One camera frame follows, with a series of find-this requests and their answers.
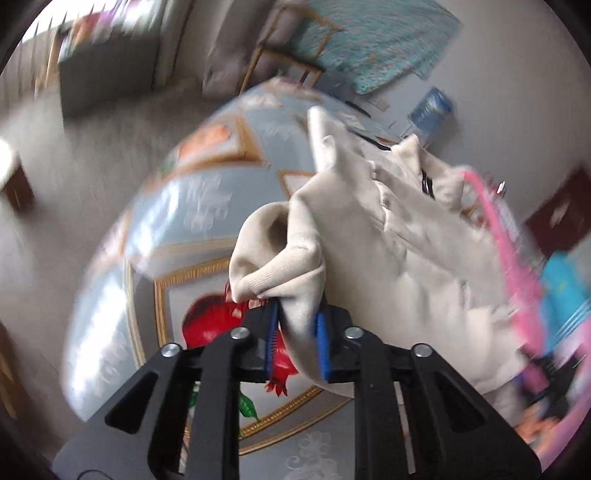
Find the beige zip-up jacket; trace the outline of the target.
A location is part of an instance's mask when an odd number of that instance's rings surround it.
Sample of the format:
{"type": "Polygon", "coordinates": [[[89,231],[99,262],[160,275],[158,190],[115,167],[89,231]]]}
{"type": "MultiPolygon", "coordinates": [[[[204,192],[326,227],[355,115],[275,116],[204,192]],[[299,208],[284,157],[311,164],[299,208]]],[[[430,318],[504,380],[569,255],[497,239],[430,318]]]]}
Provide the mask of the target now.
{"type": "Polygon", "coordinates": [[[297,371],[324,384],[322,303],[385,343],[427,343],[495,406],[525,362],[492,235],[460,214],[461,170],[416,137],[383,151],[321,107],[308,112],[315,175],[245,220],[229,263],[235,302],[276,298],[297,371]]]}

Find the dark red door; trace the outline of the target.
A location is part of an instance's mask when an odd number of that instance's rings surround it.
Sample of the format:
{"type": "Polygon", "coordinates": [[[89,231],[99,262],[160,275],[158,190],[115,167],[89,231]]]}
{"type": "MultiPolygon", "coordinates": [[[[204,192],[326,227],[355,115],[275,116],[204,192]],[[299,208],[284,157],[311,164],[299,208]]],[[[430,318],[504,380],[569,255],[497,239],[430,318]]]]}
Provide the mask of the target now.
{"type": "Polygon", "coordinates": [[[590,232],[590,194],[590,175],[579,166],[526,219],[527,229],[546,258],[570,251],[590,232]]]}

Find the small brown cardboard box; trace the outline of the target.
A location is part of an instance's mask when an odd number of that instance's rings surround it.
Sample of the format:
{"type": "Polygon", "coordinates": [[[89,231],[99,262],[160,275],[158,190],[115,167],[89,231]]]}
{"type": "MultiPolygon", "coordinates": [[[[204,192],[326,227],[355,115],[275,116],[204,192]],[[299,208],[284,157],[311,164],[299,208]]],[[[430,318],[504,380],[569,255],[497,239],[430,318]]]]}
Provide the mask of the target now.
{"type": "Polygon", "coordinates": [[[21,156],[4,138],[0,140],[1,194],[15,212],[23,212],[34,203],[34,193],[23,169],[21,156]]]}

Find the pink floral blanket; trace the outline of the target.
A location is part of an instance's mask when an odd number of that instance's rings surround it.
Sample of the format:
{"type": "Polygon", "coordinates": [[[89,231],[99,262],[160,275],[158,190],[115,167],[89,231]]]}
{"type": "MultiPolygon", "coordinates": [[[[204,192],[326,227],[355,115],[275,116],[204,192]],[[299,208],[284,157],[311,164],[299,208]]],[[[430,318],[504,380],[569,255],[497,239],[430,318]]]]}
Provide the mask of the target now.
{"type": "Polygon", "coordinates": [[[545,352],[541,315],[541,271],[523,256],[523,238],[504,200],[473,170],[465,182],[476,195],[496,242],[509,295],[512,326],[521,341],[526,368],[518,377],[526,408],[517,432],[544,469],[572,444],[590,411],[590,318],[551,352],[545,352]]]}

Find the blue folded blanket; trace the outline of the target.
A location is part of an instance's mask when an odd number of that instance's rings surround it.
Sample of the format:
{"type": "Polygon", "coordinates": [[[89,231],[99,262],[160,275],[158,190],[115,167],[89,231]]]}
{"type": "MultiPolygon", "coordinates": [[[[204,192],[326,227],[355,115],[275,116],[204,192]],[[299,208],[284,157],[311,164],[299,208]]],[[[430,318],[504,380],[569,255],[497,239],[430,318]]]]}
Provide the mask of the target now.
{"type": "Polygon", "coordinates": [[[540,276],[545,352],[551,352],[590,318],[590,293],[565,252],[555,252],[540,276]]]}

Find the white plastic bag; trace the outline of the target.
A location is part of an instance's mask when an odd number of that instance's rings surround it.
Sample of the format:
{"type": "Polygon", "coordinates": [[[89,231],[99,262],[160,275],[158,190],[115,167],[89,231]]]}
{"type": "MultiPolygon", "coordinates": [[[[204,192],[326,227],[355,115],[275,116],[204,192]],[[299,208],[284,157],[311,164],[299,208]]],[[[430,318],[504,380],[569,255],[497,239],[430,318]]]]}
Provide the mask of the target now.
{"type": "Polygon", "coordinates": [[[219,40],[209,51],[201,82],[205,98],[224,99],[235,97],[245,77],[252,56],[252,47],[245,43],[229,43],[219,40]]]}

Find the dark grey low cabinet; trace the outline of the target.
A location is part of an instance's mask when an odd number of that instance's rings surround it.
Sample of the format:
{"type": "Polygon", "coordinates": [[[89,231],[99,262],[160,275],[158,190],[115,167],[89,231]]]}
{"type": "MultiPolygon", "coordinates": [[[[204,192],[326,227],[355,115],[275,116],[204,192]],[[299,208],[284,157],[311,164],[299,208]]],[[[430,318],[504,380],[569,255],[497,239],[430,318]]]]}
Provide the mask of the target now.
{"type": "Polygon", "coordinates": [[[85,43],[58,62],[63,119],[152,89],[159,39],[155,34],[85,43]]]}

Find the fruit-patterned blue bedsheet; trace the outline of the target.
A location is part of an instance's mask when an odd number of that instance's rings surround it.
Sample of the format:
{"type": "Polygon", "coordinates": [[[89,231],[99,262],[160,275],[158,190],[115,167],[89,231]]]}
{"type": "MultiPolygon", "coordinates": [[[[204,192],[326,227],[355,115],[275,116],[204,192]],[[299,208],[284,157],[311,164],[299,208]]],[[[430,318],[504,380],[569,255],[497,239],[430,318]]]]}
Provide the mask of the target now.
{"type": "Polygon", "coordinates": [[[67,335],[64,395],[82,429],[61,479],[179,479],[191,446],[198,346],[235,328],[228,266],[242,222],[315,172],[308,110],[365,146],[396,141],[359,108],[274,79],[232,99],[176,146],[93,258],[67,335]]]}

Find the teal floral wall cloth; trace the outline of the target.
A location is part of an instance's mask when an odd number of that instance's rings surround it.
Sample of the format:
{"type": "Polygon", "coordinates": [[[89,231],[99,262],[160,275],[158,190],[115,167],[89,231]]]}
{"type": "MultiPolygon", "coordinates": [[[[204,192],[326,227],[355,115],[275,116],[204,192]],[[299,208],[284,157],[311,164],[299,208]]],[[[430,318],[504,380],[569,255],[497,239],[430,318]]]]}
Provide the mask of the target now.
{"type": "Polygon", "coordinates": [[[318,0],[308,7],[342,28],[318,65],[358,95],[410,73],[428,79],[462,29],[454,14],[430,0],[318,0]]]}

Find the wooden chair black seat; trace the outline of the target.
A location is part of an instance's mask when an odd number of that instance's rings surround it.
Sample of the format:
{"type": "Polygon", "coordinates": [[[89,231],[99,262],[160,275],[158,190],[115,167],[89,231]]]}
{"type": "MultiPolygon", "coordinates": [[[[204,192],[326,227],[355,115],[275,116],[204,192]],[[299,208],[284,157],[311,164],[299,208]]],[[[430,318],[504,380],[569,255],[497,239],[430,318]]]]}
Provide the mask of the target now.
{"type": "Polygon", "coordinates": [[[312,78],[310,86],[315,87],[322,75],[325,74],[325,68],[318,64],[318,59],[320,59],[322,54],[325,52],[325,48],[327,48],[329,40],[331,40],[335,34],[342,32],[342,30],[342,26],[335,24],[335,22],[332,22],[332,20],[329,18],[319,15],[308,6],[290,2],[281,2],[279,4],[279,9],[273,16],[273,21],[270,24],[270,28],[266,31],[266,33],[263,34],[262,39],[256,43],[256,48],[254,48],[252,58],[250,58],[249,61],[249,66],[245,70],[245,77],[242,80],[242,85],[240,85],[238,94],[242,95],[242,93],[245,92],[249,87],[252,74],[256,70],[256,66],[259,64],[259,60],[264,54],[270,55],[270,57],[276,61],[291,64],[300,68],[301,71],[303,71],[303,74],[301,75],[301,79],[298,81],[298,83],[301,85],[304,85],[305,81],[308,80],[308,76],[313,74],[314,78],[312,78]],[[311,22],[317,23],[322,28],[327,30],[325,38],[322,40],[320,45],[318,45],[318,48],[315,50],[315,54],[310,58],[295,53],[294,50],[290,49],[290,47],[287,45],[279,45],[270,42],[271,37],[273,37],[273,34],[276,32],[276,29],[280,24],[280,17],[284,12],[297,14],[297,16],[300,16],[306,20],[311,20],[311,22]]]}

